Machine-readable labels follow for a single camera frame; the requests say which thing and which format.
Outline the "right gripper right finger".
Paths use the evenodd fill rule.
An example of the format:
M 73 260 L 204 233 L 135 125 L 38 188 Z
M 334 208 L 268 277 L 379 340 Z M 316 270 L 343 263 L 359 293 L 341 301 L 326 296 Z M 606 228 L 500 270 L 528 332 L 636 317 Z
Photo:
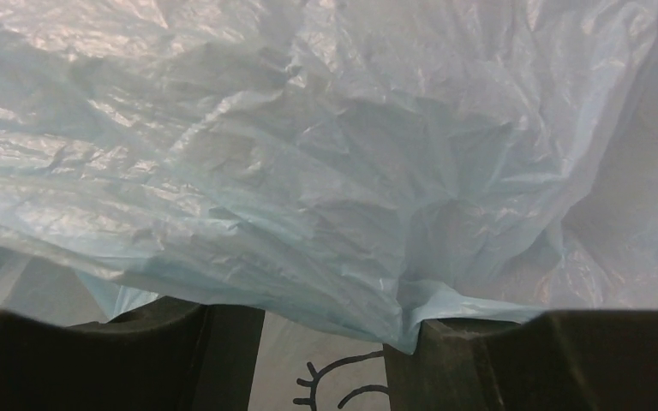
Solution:
M 658 410 L 658 311 L 428 320 L 384 357 L 394 410 Z

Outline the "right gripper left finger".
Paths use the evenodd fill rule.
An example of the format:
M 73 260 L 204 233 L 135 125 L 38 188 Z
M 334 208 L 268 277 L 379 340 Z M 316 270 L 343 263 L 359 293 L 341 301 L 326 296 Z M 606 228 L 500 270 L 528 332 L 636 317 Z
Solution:
M 67 327 L 0 309 L 0 410 L 244 410 L 264 316 L 170 297 Z

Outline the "blue plastic bag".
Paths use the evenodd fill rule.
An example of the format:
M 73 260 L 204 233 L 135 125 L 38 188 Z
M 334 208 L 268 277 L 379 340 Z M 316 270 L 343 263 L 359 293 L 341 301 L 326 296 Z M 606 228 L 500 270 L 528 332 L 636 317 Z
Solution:
M 0 1 L 0 308 L 159 295 L 658 308 L 658 1 Z

